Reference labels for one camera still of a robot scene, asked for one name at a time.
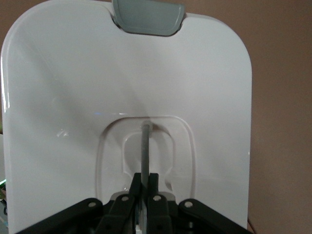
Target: metal bolt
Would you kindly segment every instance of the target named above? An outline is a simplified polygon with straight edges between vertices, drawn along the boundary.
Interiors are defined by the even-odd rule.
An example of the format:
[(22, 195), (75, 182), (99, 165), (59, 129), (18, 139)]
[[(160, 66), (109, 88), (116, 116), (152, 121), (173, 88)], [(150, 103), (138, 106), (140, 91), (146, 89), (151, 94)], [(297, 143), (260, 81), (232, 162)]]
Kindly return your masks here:
[(161, 196), (156, 195), (156, 196), (153, 197), (153, 200), (154, 201), (160, 201), (161, 200)]
[(122, 200), (122, 201), (127, 201), (127, 200), (129, 200), (129, 198), (128, 198), (127, 196), (123, 196), (123, 197), (121, 198), (121, 200)]
[(88, 204), (88, 207), (94, 207), (94, 206), (96, 206), (96, 203), (95, 202), (90, 202), (89, 204)]
[(186, 202), (184, 203), (184, 206), (185, 206), (186, 208), (191, 208), (191, 207), (193, 206), (193, 203), (191, 203), (190, 201), (186, 201)]

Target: beige wall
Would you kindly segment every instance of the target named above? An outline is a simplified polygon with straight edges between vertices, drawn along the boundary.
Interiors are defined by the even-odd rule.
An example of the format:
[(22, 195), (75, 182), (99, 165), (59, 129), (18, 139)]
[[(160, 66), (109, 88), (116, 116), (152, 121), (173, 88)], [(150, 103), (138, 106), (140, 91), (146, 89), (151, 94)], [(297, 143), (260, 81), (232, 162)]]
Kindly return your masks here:
[[(215, 17), (253, 66), (249, 217), (258, 234), (312, 233), (312, 1), (168, 0)], [(42, 0), (0, 1), (0, 44)]]

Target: gray tab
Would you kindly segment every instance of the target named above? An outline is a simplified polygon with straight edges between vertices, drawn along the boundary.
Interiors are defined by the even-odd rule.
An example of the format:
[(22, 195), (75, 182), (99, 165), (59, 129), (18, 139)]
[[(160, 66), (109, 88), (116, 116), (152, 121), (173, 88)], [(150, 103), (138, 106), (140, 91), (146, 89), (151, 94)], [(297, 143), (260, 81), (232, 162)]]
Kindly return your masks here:
[(113, 0), (114, 21), (125, 32), (170, 36), (179, 30), (184, 5), (153, 0)]

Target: black clamp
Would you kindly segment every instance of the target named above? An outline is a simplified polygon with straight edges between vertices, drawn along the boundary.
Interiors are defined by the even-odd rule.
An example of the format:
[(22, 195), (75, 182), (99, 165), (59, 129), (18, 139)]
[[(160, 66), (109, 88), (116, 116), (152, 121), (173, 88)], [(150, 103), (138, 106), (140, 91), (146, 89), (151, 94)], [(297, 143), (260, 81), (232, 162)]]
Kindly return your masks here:
[[(127, 194), (103, 205), (83, 200), (18, 234), (135, 234), (138, 225), (141, 173), (135, 173)], [(251, 234), (195, 199), (176, 204), (174, 196), (158, 191), (158, 174), (149, 176), (147, 234)]]

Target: green light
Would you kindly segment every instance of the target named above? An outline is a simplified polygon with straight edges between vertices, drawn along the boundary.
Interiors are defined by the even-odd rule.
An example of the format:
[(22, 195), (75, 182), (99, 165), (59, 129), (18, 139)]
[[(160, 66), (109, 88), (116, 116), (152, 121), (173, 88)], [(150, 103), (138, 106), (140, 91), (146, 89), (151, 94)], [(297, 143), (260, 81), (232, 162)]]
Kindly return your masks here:
[(6, 182), (6, 179), (0, 182), (0, 185), (4, 184)]

